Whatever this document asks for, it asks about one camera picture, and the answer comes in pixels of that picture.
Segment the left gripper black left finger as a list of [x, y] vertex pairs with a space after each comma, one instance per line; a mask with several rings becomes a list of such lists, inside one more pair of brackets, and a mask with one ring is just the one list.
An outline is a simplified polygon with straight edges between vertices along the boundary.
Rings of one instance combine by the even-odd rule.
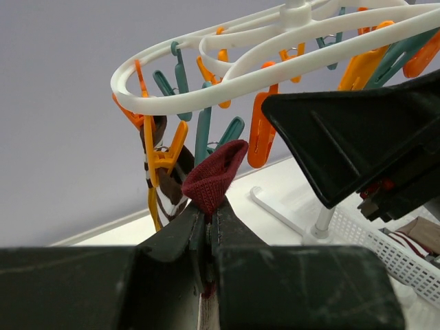
[[136, 246], [1, 250], [2, 329], [196, 329], [189, 205]]

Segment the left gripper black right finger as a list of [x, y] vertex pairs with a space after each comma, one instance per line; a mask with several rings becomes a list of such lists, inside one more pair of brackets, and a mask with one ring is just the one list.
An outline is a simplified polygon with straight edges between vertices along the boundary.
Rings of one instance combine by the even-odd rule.
[[404, 329], [385, 267], [356, 245], [270, 246], [228, 201], [213, 214], [222, 329]]

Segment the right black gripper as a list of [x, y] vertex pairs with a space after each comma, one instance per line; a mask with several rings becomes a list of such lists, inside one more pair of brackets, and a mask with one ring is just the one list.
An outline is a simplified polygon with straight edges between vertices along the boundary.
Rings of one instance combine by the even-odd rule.
[[439, 208], [439, 72], [377, 89], [278, 94], [262, 111], [326, 207], [366, 189], [357, 209], [369, 221]]

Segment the maroon white striped sock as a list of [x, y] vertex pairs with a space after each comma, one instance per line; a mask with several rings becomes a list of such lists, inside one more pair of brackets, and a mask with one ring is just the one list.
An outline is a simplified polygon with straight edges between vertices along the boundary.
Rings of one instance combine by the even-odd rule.
[[221, 205], [248, 151], [245, 140], [233, 140], [218, 148], [187, 176], [183, 194], [208, 216]]

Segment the yellow orange clothes peg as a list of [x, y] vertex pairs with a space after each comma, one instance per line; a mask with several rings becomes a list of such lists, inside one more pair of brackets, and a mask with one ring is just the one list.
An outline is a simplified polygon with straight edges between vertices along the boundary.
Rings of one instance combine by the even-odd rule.
[[188, 123], [181, 121], [175, 132], [171, 145], [162, 151], [161, 148], [155, 148], [153, 143], [153, 116], [144, 116], [144, 145], [146, 148], [146, 159], [148, 164], [148, 172], [150, 175], [151, 185], [159, 186], [159, 177], [157, 170], [164, 168], [168, 174], [171, 174], [179, 154], [182, 151], [186, 136], [188, 134]]

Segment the white round clip hanger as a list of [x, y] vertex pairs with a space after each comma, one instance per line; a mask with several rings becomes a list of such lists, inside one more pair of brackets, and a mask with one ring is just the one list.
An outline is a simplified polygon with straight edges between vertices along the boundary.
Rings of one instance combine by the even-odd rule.
[[[141, 65], [171, 52], [171, 40], [151, 46], [117, 68], [111, 90], [136, 101], [145, 115], [196, 111], [281, 83], [352, 56], [390, 45], [439, 26], [439, 5], [405, 1], [286, 1], [217, 27], [177, 36], [180, 48], [197, 50], [206, 69], [221, 77], [213, 87], [174, 96], [140, 98], [127, 89], [134, 60]], [[370, 32], [259, 69], [258, 64], [281, 50], [328, 34], [370, 28]]]

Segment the mustard brown striped sock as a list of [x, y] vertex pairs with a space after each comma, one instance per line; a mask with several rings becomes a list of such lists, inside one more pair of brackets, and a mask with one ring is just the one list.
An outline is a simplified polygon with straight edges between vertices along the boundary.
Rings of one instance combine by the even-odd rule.
[[[155, 123], [155, 130], [153, 132], [153, 145], [154, 147], [161, 146], [163, 141], [164, 132], [167, 126], [167, 117], [165, 115], [154, 115], [153, 116], [154, 123]], [[142, 147], [144, 149], [144, 169], [146, 172], [146, 182], [149, 188], [152, 187], [151, 185], [151, 178], [149, 174], [149, 166], [148, 166], [148, 157], [146, 154], [146, 147], [145, 147], [145, 139], [144, 139], [144, 125], [140, 127], [140, 139], [142, 141]]]

